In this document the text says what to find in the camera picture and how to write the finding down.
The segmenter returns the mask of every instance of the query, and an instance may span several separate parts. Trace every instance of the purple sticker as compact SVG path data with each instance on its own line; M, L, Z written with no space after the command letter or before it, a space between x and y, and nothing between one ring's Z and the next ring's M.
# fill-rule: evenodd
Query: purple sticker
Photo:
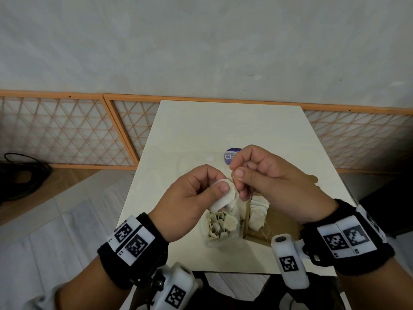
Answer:
M237 152L241 151L240 148L230 148L224 153L224 161L227 165L231 164L232 159L234 158Z

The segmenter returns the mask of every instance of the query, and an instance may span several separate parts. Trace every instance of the forearm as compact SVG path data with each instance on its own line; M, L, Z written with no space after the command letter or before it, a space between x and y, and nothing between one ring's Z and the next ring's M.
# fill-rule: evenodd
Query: forearm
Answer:
M367 274L337 275L353 310L413 309L413 279L394 258Z
M130 289L118 288L96 257L78 276L65 284L55 297L58 310L119 309Z

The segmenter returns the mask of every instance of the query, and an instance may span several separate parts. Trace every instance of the cardboard box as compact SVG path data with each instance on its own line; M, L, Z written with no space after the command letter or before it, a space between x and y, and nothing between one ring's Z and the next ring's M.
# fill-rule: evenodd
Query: cardboard box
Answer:
M244 239L266 246L271 246L272 237L279 234L290 234L295 240L300 239L300 231L303 229L303 226L289 216L271 208L269 208L267 212L265 219L266 224L261 227L259 231L249 229L248 221L250 218L250 204L251 200L247 201L244 231L242 234Z

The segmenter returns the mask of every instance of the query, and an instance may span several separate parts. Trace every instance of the table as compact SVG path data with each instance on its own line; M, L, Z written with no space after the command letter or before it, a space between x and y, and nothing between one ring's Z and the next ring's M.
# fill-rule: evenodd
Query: table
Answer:
M149 212L178 177L182 156L220 155L229 148L261 146L291 162L333 198L354 204L342 180L298 106L161 101L118 224L129 215ZM227 176L228 166L221 167ZM176 261L193 271L279 274L270 247L242 238L221 248L204 245L199 224L169 245L168 265ZM307 271L335 275L306 259Z

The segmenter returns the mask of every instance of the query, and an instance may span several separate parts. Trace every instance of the hand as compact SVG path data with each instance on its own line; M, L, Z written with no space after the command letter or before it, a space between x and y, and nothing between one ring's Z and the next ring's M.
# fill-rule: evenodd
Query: hand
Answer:
M210 187L225 178L214 167L202 165L182 175L168 188L148 214L166 241L176 241L188 234L205 210L229 192L225 182Z
M230 169L243 201L258 190L270 207L300 223L319 221L338 208L337 202L312 183L308 175L261 147L250 145L239 151Z

